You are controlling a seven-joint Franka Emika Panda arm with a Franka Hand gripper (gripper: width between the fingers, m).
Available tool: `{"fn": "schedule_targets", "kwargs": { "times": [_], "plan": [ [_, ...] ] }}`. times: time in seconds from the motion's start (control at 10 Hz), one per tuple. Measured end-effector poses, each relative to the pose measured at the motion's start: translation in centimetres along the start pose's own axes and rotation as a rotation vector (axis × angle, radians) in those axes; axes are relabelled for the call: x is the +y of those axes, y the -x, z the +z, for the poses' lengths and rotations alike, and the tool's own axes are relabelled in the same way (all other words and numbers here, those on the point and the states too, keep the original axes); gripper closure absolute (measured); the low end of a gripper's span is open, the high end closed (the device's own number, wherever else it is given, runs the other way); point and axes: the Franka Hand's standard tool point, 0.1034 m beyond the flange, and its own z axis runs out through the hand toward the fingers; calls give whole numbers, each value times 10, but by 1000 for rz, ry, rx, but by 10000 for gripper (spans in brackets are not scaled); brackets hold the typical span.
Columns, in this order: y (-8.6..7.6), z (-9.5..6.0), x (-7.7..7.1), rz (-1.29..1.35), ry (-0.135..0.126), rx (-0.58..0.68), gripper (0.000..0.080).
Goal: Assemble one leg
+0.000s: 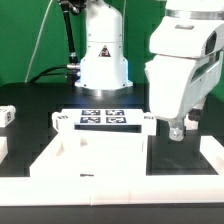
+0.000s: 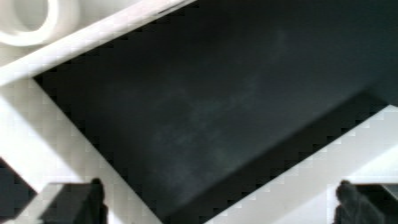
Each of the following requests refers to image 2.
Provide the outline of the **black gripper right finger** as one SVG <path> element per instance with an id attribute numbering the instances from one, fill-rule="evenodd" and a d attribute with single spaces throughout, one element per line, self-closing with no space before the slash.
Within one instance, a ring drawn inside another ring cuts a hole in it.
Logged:
<path id="1" fill-rule="evenodd" d="M 398 224 L 398 184 L 341 181 L 334 224 Z"/>

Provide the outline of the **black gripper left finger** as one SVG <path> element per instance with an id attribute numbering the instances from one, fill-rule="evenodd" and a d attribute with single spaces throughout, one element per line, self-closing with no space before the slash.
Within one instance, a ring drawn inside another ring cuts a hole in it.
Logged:
<path id="1" fill-rule="evenodd" d="M 103 183 L 94 179 L 62 186 L 39 220 L 42 224 L 108 224 L 106 214 Z"/>

